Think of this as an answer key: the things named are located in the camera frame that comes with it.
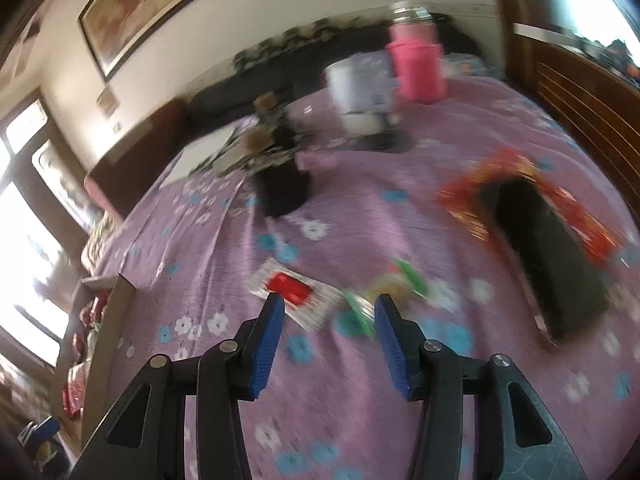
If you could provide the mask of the framed wall painting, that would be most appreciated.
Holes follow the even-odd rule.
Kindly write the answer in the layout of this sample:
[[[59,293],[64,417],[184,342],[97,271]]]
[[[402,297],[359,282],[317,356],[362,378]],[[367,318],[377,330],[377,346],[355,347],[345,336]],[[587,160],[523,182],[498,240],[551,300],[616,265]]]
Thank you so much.
[[[110,81],[155,29],[191,0],[89,0],[78,21],[91,57]]]

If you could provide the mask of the white paper sheet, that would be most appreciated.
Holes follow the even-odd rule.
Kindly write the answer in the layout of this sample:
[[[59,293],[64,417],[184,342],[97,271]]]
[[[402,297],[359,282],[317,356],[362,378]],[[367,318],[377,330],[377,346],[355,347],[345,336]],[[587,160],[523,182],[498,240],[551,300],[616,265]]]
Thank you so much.
[[[201,136],[198,140],[188,144],[171,166],[167,176],[160,181],[160,187],[164,188],[189,177],[204,162],[211,160],[220,152],[224,144],[232,136],[232,133],[234,133],[234,130],[234,125],[228,125],[207,133],[206,136]]]

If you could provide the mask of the black sofa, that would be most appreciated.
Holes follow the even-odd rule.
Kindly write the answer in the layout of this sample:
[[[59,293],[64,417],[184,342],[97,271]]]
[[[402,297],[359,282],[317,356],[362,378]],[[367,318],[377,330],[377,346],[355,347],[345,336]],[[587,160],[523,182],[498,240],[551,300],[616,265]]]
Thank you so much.
[[[286,30],[238,52],[231,74],[195,92],[188,110],[195,130],[209,131],[254,112],[254,101],[272,92],[284,104],[324,86],[324,70],[357,53],[383,51],[392,41],[390,20],[322,18]]]

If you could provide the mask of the pink water bottle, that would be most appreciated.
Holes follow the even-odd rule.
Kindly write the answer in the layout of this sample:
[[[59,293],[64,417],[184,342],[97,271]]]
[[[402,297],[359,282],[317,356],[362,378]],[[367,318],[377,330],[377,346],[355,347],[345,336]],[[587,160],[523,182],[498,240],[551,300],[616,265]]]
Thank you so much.
[[[444,49],[433,15],[422,4],[396,2],[392,10],[390,39],[386,49],[396,70],[399,92],[411,102],[432,104],[447,96],[442,74]]]

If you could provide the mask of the red paper packet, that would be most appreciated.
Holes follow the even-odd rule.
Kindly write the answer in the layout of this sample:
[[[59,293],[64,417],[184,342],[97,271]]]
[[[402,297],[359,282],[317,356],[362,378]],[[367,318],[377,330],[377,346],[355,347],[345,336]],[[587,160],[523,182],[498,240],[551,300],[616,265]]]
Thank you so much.
[[[503,236],[514,252],[533,251],[555,226],[604,266],[620,239],[566,188],[550,181],[533,159],[503,148],[445,185],[439,203],[480,240]]]

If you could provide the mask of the black cylinder container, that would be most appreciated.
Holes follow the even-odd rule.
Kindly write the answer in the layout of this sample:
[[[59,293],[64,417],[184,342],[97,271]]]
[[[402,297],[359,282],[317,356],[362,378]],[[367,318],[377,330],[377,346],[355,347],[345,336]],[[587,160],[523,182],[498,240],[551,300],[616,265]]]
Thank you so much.
[[[248,156],[245,172],[264,215],[279,218],[308,200],[311,175],[297,165],[300,135],[278,97],[273,92],[264,93],[254,99],[254,109],[257,124],[243,140]]]

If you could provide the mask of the black smartphone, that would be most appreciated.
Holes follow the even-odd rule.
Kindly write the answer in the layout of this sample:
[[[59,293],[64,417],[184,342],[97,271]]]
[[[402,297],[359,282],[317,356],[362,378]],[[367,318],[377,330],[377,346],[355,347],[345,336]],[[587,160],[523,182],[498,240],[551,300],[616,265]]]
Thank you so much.
[[[499,244],[515,264],[534,309],[539,329],[554,342],[588,330],[608,310],[604,283],[579,244],[556,226],[551,237],[534,239],[533,251],[514,252],[503,236]]]

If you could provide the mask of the white red snack packet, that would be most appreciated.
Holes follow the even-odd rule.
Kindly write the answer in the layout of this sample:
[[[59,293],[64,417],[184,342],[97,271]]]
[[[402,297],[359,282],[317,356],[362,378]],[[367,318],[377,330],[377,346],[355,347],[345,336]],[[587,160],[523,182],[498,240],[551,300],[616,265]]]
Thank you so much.
[[[278,294],[285,313],[304,330],[320,330],[344,300],[342,292],[308,278],[268,258],[247,282],[247,290],[259,297]]]

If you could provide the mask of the white cup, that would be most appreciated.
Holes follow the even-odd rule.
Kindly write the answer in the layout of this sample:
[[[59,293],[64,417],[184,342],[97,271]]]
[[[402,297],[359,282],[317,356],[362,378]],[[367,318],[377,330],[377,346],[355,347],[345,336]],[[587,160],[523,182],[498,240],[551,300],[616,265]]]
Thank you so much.
[[[349,136],[373,136],[399,124],[397,81],[386,51],[353,54],[329,65],[324,76]]]

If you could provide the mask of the cardboard tray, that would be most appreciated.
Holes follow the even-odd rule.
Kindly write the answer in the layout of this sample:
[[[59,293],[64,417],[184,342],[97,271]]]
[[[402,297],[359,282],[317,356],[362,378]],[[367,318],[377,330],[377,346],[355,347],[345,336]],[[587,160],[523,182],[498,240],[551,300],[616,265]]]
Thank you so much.
[[[85,405],[81,416],[82,448],[87,445],[94,430],[111,406],[107,401],[111,366],[136,288],[122,274],[104,276],[104,278],[85,278],[78,285],[76,292],[75,300],[78,306],[88,304],[98,292],[110,294],[103,311],[86,382]]]

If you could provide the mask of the purple floral tablecloth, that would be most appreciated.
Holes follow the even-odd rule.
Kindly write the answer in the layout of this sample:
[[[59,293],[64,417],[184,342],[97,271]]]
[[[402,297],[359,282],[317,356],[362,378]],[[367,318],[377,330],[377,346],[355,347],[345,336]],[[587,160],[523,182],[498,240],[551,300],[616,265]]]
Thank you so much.
[[[122,272],[137,289],[107,405],[152,354],[181,360],[233,336],[262,306],[248,282],[265,262],[366,294],[401,258],[428,287],[425,299],[407,301],[408,318],[462,356],[512,356],[587,478],[607,479],[639,434],[639,231],[614,185],[538,106],[494,78],[449,84],[445,101],[402,103],[400,131],[411,148],[398,154],[345,150],[324,90],[294,102],[294,122],[314,133],[310,151],[298,155],[314,186],[280,219],[264,216],[242,172],[165,184],[181,154],[146,170],[149,191],[98,266],[101,274]],[[507,146],[622,242],[600,274],[613,304],[566,344],[544,340],[510,261],[438,200],[456,177]],[[267,389],[241,404],[257,479],[406,478],[420,405],[402,400],[380,343],[349,307],[332,310],[318,330],[286,319]]]

